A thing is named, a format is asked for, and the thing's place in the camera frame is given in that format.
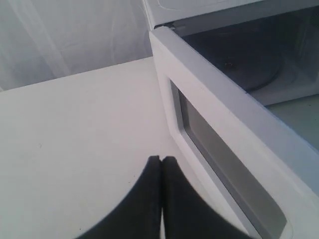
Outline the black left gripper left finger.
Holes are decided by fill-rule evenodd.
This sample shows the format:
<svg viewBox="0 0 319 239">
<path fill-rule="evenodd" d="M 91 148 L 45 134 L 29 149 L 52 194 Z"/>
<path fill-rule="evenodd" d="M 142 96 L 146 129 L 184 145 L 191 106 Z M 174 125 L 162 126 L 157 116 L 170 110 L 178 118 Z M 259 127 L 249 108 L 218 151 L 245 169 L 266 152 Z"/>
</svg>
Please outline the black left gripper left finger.
<svg viewBox="0 0 319 239">
<path fill-rule="evenodd" d="M 159 239 L 161 160 L 151 156 L 125 198 L 80 239 Z"/>
</svg>

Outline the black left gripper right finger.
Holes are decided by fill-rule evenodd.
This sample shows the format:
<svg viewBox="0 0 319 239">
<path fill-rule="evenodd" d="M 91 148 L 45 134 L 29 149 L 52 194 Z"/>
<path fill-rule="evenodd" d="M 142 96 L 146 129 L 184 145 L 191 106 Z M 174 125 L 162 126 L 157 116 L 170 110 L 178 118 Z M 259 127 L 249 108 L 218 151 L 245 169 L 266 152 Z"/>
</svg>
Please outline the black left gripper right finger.
<svg viewBox="0 0 319 239">
<path fill-rule="evenodd" d="M 167 239 L 249 239 L 196 192 L 173 156 L 161 162 L 161 195 Z"/>
</svg>

